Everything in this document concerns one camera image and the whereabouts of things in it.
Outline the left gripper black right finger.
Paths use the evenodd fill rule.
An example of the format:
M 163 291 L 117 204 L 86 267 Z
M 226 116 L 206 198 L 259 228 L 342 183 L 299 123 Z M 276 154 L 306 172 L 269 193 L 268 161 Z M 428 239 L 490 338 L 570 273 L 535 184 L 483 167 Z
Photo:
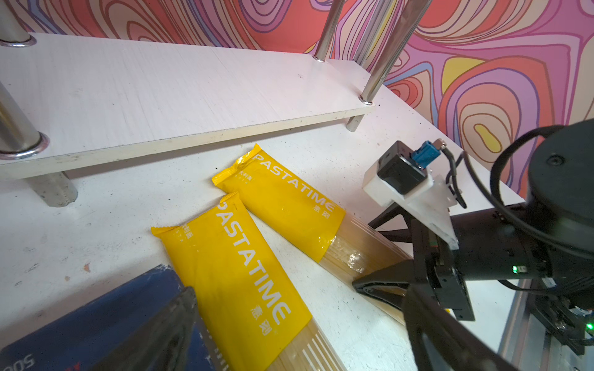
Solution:
M 419 370 L 516 369 L 414 286 L 405 295 L 403 313 Z

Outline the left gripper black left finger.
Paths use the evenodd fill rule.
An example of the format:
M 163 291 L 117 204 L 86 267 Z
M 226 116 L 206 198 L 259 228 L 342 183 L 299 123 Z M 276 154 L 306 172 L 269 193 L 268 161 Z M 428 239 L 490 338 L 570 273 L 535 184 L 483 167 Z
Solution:
M 184 288 L 92 369 L 184 370 L 197 317 L 195 290 Z

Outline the yellow Pastatime spaghetti bag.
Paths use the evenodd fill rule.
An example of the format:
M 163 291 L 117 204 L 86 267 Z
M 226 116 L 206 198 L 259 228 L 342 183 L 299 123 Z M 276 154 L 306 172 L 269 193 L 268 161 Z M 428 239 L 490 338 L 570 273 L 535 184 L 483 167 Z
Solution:
M 410 255 L 303 181 L 259 145 L 212 179 L 347 286 Z
M 218 370 L 345 368 L 237 193 L 151 233 L 195 290 Z

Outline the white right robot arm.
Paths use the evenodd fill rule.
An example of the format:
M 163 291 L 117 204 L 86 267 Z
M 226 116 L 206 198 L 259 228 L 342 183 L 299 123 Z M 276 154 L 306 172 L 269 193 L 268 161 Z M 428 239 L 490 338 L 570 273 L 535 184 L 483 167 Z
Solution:
M 505 205 L 500 180 L 513 154 L 541 138 L 528 166 L 527 201 Z M 426 142 L 412 150 L 397 142 L 366 172 L 364 191 L 385 207 L 371 221 L 381 228 L 401 216 L 406 227 L 385 233 L 410 243 L 412 259 L 357 278 L 354 289 L 396 309 L 418 288 L 461 321 L 474 318 L 467 281 L 551 278 L 539 295 L 564 298 L 572 307 L 593 306 L 593 122 L 553 125 L 523 134 L 498 156 L 488 185 L 479 191 L 490 209 L 452 216 L 463 205 L 457 168 L 467 153 L 450 155 Z

